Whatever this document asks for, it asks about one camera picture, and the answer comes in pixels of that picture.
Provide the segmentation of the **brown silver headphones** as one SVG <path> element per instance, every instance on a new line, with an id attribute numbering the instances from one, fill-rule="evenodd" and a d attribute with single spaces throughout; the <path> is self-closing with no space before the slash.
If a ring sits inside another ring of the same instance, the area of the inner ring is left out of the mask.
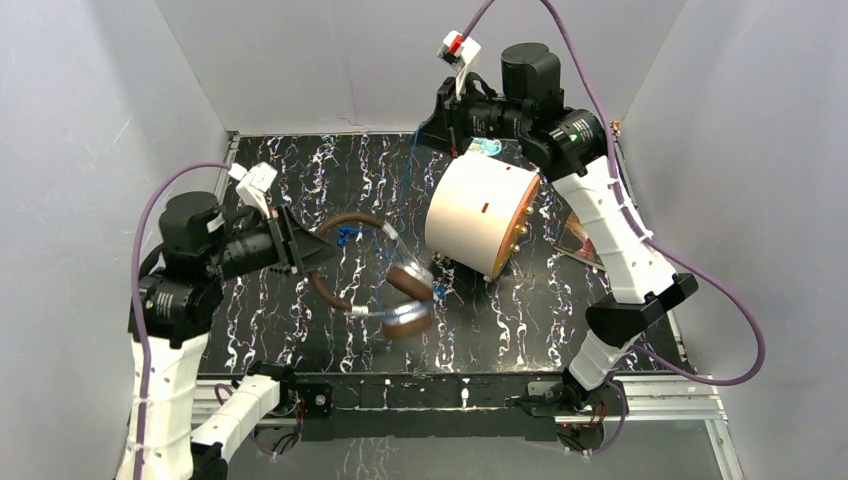
<path id="1" fill-rule="evenodd" d="M 309 284 L 330 307 L 350 318 L 380 321 L 389 340 L 411 338 L 433 325 L 432 305 L 436 300 L 434 275 L 389 222 L 363 212 L 342 212 L 324 220 L 314 232 L 323 237 L 333 230 L 358 224 L 387 239 L 389 264 L 376 274 L 374 300 L 358 304 L 333 293 L 321 273 L 309 274 Z"/>

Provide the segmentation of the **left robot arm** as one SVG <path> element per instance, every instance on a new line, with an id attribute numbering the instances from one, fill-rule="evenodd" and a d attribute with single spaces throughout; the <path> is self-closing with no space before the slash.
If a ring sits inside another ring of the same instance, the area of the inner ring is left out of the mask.
<path id="1" fill-rule="evenodd" d="M 192 422 L 201 357 L 226 280 L 278 267 L 313 273 L 338 248 L 304 229 L 286 207 L 236 231 L 215 195 L 171 198 L 159 218 L 161 244 L 134 268 L 128 330 L 134 398 L 121 479 L 222 479 L 234 453 L 266 416 L 306 407 L 291 367 L 251 364 L 217 409 Z"/>

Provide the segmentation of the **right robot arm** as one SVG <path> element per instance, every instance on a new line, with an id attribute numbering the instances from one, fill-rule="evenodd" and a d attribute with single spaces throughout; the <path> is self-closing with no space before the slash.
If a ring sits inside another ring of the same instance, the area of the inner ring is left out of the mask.
<path id="1" fill-rule="evenodd" d="M 418 140 L 451 160 L 430 200 L 425 242 L 495 277 L 539 186 L 549 184 L 564 199 L 601 259 L 610 292 L 587 309 L 588 333 L 561 385 L 531 395 L 530 402 L 587 414 L 601 403 L 605 383 L 637 337 L 698 285 L 650 245 L 603 122 L 564 103 L 559 58 L 537 42 L 506 48 L 503 89 L 496 92 L 473 69 L 479 52 L 476 41 L 458 32 L 449 33 L 438 52 L 454 75 L 438 89 Z"/>

